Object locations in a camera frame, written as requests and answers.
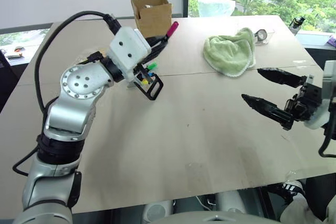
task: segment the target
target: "table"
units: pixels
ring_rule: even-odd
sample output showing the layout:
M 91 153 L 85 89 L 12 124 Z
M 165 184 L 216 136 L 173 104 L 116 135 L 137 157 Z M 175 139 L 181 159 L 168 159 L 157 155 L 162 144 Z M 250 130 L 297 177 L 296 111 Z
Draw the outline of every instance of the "table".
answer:
M 321 158 L 323 130 L 295 123 L 291 131 L 252 110 L 242 93 L 263 97 L 280 108 L 298 90 L 260 76 L 256 68 L 280 67 L 298 75 L 322 70 L 277 16 L 176 19 L 180 26 L 157 60 L 164 87 L 156 101 L 115 84 L 97 103 L 97 116 L 82 152 L 81 196 L 73 212 L 145 204 L 283 182 L 336 171 Z M 122 25 L 134 26 L 133 20 Z M 234 79 L 215 72 L 201 55 L 209 35 L 237 28 L 275 31 L 256 48 L 257 64 Z M 99 20 L 77 21 L 50 46 L 41 64 L 45 102 L 59 92 L 59 76 L 89 49 L 106 47 L 111 36 Z M 21 210 L 25 177 L 11 166 L 35 146 L 41 114 L 30 63 L 0 114 L 0 218 Z M 331 144 L 329 152 L 336 152 Z M 23 165 L 28 169 L 29 162 Z

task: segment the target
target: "robotic hand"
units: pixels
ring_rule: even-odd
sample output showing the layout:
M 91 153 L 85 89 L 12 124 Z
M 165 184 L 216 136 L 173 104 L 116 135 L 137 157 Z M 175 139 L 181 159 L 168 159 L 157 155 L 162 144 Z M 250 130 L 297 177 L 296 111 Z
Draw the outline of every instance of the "robotic hand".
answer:
M 330 140 L 336 140 L 336 61 L 325 63 L 322 88 L 312 84 L 311 75 L 300 77 L 277 68 L 260 68 L 258 73 L 278 84 L 302 87 L 287 101 L 284 110 L 262 98 L 242 94 L 247 104 L 260 114 L 280 123 L 285 130 L 290 130 L 294 121 L 304 121 L 305 126 L 313 130 L 324 128 L 325 139 L 319 154 L 322 157 L 336 157 L 334 154 L 324 153 Z
M 41 58 L 66 25 L 88 14 L 103 17 L 115 35 L 107 56 L 95 52 L 86 61 L 68 68 L 60 78 L 59 97 L 44 107 L 38 75 Z M 175 22 L 165 36 L 145 40 L 137 29 L 121 27 L 110 15 L 82 12 L 62 23 L 49 37 L 35 66 L 37 98 L 44 113 L 42 132 L 37 137 L 38 146 L 13 167 L 14 171 L 28 176 L 22 197 L 24 211 L 14 224 L 72 223 L 70 210 L 80 193 L 81 173 L 77 171 L 80 153 L 96 113 L 97 101 L 114 82 L 123 79 L 134 83 L 150 100 L 155 100 L 163 82 L 143 64 L 159 55 L 177 27 Z M 142 85 L 144 79 L 148 85 Z M 30 156 L 33 156 L 33 163 L 26 174 L 17 166 Z

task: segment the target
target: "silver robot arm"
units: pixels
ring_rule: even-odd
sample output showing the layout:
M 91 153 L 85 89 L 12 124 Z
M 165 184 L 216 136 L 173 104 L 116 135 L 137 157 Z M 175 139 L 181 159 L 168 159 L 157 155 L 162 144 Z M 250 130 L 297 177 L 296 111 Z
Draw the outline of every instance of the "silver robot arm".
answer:
M 80 193 L 80 153 L 96 113 L 96 103 L 114 82 L 135 80 L 134 69 L 151 52 L 140 32 L 122 27 L 100 61 L 68 68 L 59 97 L 49 106 L 39 150 L 23 192 L 24 211 L 14 224 L 72 223 Z

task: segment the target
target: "green towel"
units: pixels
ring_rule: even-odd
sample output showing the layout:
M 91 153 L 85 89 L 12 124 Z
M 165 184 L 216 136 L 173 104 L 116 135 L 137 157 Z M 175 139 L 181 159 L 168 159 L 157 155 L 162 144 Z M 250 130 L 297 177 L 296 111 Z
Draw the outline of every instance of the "green towel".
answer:
M 211 36 L 205 40 L 203 56 L 218 72 L 229 76 L 241 76 L 255 65 L 254 34 L 249 28 L 241 29 L 235 36 Z

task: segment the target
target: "brown cardboard box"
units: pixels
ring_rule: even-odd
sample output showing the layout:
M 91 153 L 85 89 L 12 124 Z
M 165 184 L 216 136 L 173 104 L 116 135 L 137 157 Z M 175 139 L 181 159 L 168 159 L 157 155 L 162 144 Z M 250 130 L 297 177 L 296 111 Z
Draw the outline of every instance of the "brown cardboard box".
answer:
M 172 4 L 168 0 L 131 0 L 131 4 L 136 26 L 145 38 L 166 34 L 172 24 Z

